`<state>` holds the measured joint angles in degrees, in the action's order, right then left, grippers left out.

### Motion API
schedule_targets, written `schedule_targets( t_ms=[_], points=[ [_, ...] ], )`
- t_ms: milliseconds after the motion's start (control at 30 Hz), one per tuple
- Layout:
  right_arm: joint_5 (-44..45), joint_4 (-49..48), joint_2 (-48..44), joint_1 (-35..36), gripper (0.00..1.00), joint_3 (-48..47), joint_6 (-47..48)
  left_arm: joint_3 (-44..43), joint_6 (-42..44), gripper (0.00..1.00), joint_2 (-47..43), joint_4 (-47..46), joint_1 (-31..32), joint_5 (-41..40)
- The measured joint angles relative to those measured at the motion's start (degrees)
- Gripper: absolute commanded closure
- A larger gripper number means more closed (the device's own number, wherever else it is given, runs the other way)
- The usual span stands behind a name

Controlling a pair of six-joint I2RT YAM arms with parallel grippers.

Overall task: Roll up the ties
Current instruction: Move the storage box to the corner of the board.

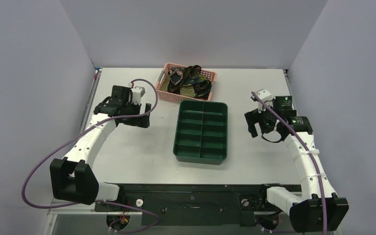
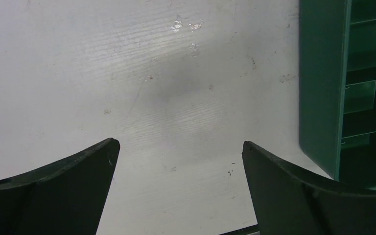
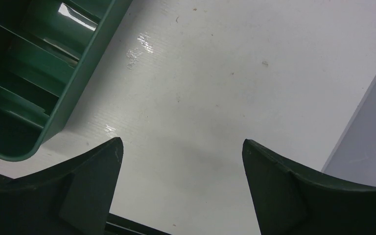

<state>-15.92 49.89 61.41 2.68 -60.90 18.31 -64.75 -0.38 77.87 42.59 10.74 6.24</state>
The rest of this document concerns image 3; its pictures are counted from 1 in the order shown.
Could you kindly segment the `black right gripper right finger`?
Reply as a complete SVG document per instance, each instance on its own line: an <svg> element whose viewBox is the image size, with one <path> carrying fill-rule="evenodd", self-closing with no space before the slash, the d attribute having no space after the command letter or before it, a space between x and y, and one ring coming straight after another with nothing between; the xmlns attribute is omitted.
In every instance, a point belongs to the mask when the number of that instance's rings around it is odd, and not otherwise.
<svg viewBox="0 0 376 235"><path fill-rule="evenodd" d="M263 235L376 235L376 187L339 179L246 139L242 160Z"/></svg>

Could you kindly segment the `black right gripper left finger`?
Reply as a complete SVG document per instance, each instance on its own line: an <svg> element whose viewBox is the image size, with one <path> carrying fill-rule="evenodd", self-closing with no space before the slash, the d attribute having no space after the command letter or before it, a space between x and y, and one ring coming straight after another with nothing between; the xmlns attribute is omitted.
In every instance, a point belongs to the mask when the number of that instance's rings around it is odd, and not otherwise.
<svg viewBox="0 0 376 235"><path fill-rule="evenodd" d="M121 138L0 182L0 235L101 235L123 158Z"/></svg>

